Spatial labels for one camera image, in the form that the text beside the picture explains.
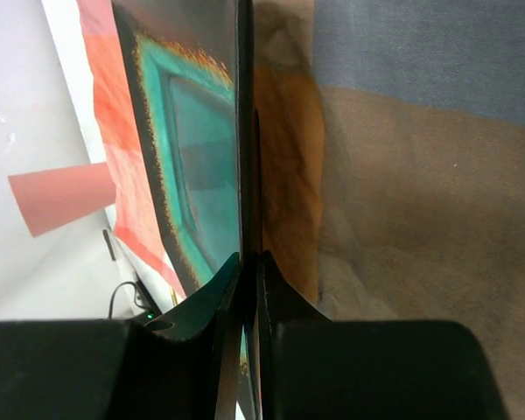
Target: colorful artwork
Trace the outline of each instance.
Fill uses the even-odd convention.
[[[191,296],[240,250],[234,76],[189,35],[168,39],[136,18],[144,13],[114,11],[159,232]],[[232,57],[235,43],[222,45]],[[248,400],[244,338],[241,364]]]
[[[239,250],[232,82],[203,52],[143,34],[134,60],[163,191],[159,223],[177,245],[170,257],[188,268],[179,279],[202,286]]]

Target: gray fabric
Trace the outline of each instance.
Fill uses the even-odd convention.
[[[525,1],[316,0],[319,84],[525,126]]]

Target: white wall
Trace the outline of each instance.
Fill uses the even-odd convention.
[[[92,162],[106,160],[102,135],[94,113],[94,78],[88,62],[82,35],[80,12],[76,0],[41,0],[66,78],[73,108],[80,125],[87,154]],[[106,208],[109,225],[116,223],[115,206]],[[173,307],[169,284],[154,269],[121,243],[123,253],[155,299],[159,309],[167,312]],[[169,257],[166,262],[171,266]]]
[[[0,2],[0,319],[106,316],[121,278],[102,239],[105,213],[34,239],[7,181],[87,162],[40,1]]]

